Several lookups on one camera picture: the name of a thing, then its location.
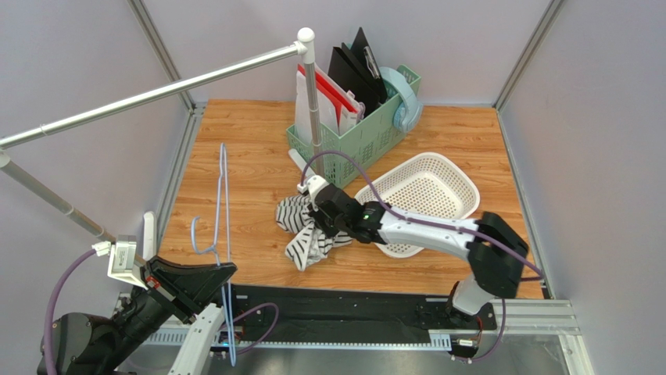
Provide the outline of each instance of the vertical pole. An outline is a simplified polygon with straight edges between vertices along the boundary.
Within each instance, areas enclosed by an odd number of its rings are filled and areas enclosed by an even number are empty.
[[[299,41],[305,45],[307,52],[303,54],[303,66],[306,71],[307,102],[310,107],[310,126],[312,129],[312,151],[316,155],[321,152],[321,132],[319,122],[319,105],[317,104],[317,72],[314,67],[314,32],[309,27],[299,30]],[[314,172],[326,177],[324,160],[318,158],[314,162]]]

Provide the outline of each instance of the white plastic clip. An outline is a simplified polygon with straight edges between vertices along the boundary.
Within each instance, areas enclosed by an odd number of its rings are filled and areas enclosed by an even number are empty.
[[[111,252],[113,244],[110,241],[102,241],[92,245],[92,248],[97,253],[97,256],[104,256]]]

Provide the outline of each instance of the white metal pole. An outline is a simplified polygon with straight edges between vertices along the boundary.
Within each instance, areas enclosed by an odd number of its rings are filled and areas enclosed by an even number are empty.
[[[47,135],[55,134],[60,131],[71,129],[73,127],[78,127],[85,123],[90,123],[91,121],[99,120],[101,118],[111,116],[116,113],[121,113],[144,105],[155,100],[165,98],[170,95],[177,94],[182,91],[186,91],[192,88],[196,88],[203,84],[209,84],[215,80],[221,80],[222,78],[232,76],[258,66],[266,65],[274,61],[285,59],[289,56],[298,55],[303,53],[301,46],[296,43],[288,47],[276,49],[275,51],[264,53],[252,57],[241,62],[237,62],[233,65],[224,67],[219,70],[215,70],[210,73],[202,74],[201,76],[188,78],[187,80],[179,80],[172,84],[157,88],[152,91],[145,92],[143,94],[132,96],[131,98],[123,99],[118,102],[114,102],[91,111],[83,112],[76,116],[67,117],[66,119],[55,121],[54,123],[48,123],[40,127],[34,128],[33,130],[24,131],[23,133],[14,134],[3,139],[0,139],[0,150],[7,149],[13,146],[21,145],[23,143],[33,141],[38,138],[45,137]]]
[[[39,182],[39,180],[32,177],[28,172],[23,170],[23,168],[17,166],[9,156],[3,152],[0,152],[0,170],[19,184],[22,184],[28,190],[35,193],[39,198],[44,199],[49,205],[58,209],[58,211],[65,214],[70,220],[90,232],[93,236],[99,238],[100,241],[116,241],[115,237],[107,233],[104,227],[92,221],[81,211],[75,209],[68,201],[62,199],[43,183]]]
[[[319,122],[319,105],[317,103],[317,72],[314,65],[314,32],[309,27],[299,30],[299,41],[307,48],[303,54],[303,67],[306,71],[307,102],[310,107],[310,129],[312,130],[313,155],[321,152],[321,130]],[[314,162],[314,172],[326,178],[324,159]]]

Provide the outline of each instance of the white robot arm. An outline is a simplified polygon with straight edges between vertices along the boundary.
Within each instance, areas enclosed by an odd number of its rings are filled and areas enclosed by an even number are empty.
[[[298,190],[309,195],[310,216],[328,236],[343,231],[363,243],[417,245],[470,263],[472,274],[449,294],[447,312],[452,320],[474,319],[495,297],[515,298],[517,294],[523,262],[479,236],[490,236],[523,258],[528,246],[494,213],[484,212],[480,220],[446,220],[398,207],[387,211],[379,202],[361,205],[319,176],[311,176]]]

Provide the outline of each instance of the cable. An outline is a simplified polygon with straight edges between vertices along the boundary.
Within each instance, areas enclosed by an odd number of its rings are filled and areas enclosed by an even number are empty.
[[[239,316],[236,316],[234,318],[233,323],[236,323],[239,320],[247,317],[248,315],[256,313],[257,311],[263,309],[264,307],[272,307],[273,309],[275,309],[275,317],[273,318],[273,323],[270,325],[270,327],[268,327],[266,332],[264,332],[263,335],[261,335],[261,337],[259,337],[256,341],[254,341],[252,344],[250,344],[250,345],[246,346],[245,348],[236,352],[237,355],[241,355],[243,353],[249,352],[250,350],[252,350],[252,348],[257,346],[261,341],[266,339],[271,332],[273,332],[273,329],[275,328],[275,324],[278,323],[278,316],[280,315],[280,309],[278,308],[278,305],[275,305],[273,302],[265,302],[265,303],[262,303],[260,305],[257,305],[255,307],[249,309],[248,311],[246,311],[243,314],[241,314]],[[227,326],[227,323],[225,322],[224,324],[222,324],[222,327],[220,329],[224,329],[224,327],[226,327],[226,326]]]
[[[53,315],[56,313],[56,303],[58,302],[58,297],[60,292],[65,285],[65,281],[70,277],[72,272],[84,262],[84,260],[90,258],[95,254],[94,249],[90,249],[85,252],[82,256],[78,257],[71,266],[69,266],[65,273],[60,277],[53,292],[51,293],[51,298],[48,299],[48,305],[46,306],[46,317],[44,318],[44,361],[46,363],[46,373],[48,375],[58,375],[56,370],[56,361],[53,358]]]
[[[495,344],[492,344],[492,347],[484,355],[480,357],[476,357],[473,359],[460,357],[460,361],[462,363],[472,364],[490,357],[490,355],[494,353],[495,349],[497,349],[497,347],[500,346],[500,342],[502,341],[502,336],[504,335],[504,328],[506,328],[506,325],[507,325],[507,302],[502,298],[502,324],[499,326],[499,333],[497,334],[497,340],[495,340]]]
[[[307,169],[310,168],[310,166],[312,165],[312,163],[314,162],[315,159],[320,158],[323,155],[338,155],[338,156],[341,156],[341,157],[349,160],[349,162],[352,163],[356,167],[356,169],[360,172],[361,176],[363,176],[363,179],[367,182],[367,186],[370,187],[370,190],[372,190],[372,193],[374,194],[375,198],[377,198],[377,201],[379,202],[381,207],[383,207],[386,210],[386,212],[391,213],[393,216],[397,217],[398,219],[409,221],[411,223],[427,225],[429,227],[436,227],[436,228],[442,228],[442,229],[446,229],[446,230],[453,230],[453,231],[461,232],[461,233],[467,233],[467,234],[471,234],[471,235],[473,235],[477,238],[481,238],[482,240],[490,242],[491,244],[493,244],[493,245],[497,246],[498,248],[502,249],[503,251],[505,251],[507,254],[513,256],[515,259],[517,259],[519,262],[523,263],[525,266],[527,266],[530,270],[534,271],[538,275],[538,277],[522,278],[521,281],[537,281],[537,280],[543,279],[543,272],[537,266],[531,264],[527,259],[522,257],[517,252],[515,252],[512,248],[506,246],[505,244],[503,244],[500,241],[497,241],[495,238],[488,236],[487,234],[478,232],[476,230],[468,229],[468,228],[456,227],[454,225],[449,225],[449,224],[444,224],[444,223],[433,223],[432,221],[414,219],[414,218],[404,216],[400,213],[397,213],[396,211],[393,211],[391,209],[391,207],[389,207],[389,205],[387,205],[386,202],[384,202],[384,200],[381,199],[381,196],[379,195],[379,192],[377,191],[377,188],[374,186],[374,184],[372,183],[372,180],[367,175],[365,170],[363,170],[363,168],[354,159],[349,157],[344,152],[340,152],[340,151],[336,151],[336,150],[327,150],[327,151],[322,151],[322,152],[316,154],[315,156],[313,156],[307,162],[307,164],[305,165],[305,168],[303,168],[303,173],[301,174],[301,184],[303,184],[305,182]]]
[[[481,321],[480,317],[476,317],[476,321],[478,322],[478,334],[476,335],[476,345],[481,346],[481,338],[483,334],[483,322]]]

